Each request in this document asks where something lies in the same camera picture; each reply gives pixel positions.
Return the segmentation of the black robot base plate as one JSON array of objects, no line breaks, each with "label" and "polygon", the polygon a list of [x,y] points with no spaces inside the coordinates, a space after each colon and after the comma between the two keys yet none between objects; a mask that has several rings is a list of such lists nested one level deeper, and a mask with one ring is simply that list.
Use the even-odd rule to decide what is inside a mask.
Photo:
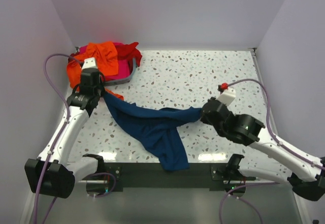
[{"label": "black robot base plate", "polygon": [[110,176],[87,176],[86,189],[96,193],[104,190],[123,191],[125,188],[207,188],[211,191],[225,189],[254,177],[243,177],[227,168],[227,163],[190,163],[189,169],[165,171],[159,163],[105,163],[105,172]]}]

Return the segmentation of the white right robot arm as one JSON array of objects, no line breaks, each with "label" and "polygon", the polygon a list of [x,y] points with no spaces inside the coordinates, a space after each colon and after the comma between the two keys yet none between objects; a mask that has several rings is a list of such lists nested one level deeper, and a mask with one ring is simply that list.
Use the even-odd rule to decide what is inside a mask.
[{"label": "white right robot arm", "polygon": [[306,154],[287,142],[276,142],[265,125],[247,114],[234,114],[225,104],[211,98],[202,107],[201,122],[211,125],[220,137],[258,150],[265,162],[233,154],[221,174],[226,178],[255,177],[288,183],[298,196],[318,201],[324,195],[324,158]]}]

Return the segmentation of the blue t-shirt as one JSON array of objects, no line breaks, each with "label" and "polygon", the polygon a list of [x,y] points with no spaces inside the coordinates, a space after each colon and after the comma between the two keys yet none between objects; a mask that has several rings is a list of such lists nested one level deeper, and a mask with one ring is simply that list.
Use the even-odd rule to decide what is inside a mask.
[{"label": "blue t-shirt", "polygon": [[154,110],[127,103],[109,93],[104,95],[104,101],[117,125],[156,156],[164,170],[189,169],[177,128],[199,121],[201,108]]}]

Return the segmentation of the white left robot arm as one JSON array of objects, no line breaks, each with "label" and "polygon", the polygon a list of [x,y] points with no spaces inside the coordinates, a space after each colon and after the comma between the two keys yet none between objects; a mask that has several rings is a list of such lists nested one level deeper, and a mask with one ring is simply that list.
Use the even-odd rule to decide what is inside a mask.
[{"label": "white left robot arm", "polygon": [[24,169],[35,194],[66,199],[76,182],[95,173],[101,156],[85,156],[68,166],[68,158],[79,132],[105,93],[101,72],[85,68],[81,80],[67,99],[68,108],[50,142],[36,159],[28,159]]}]

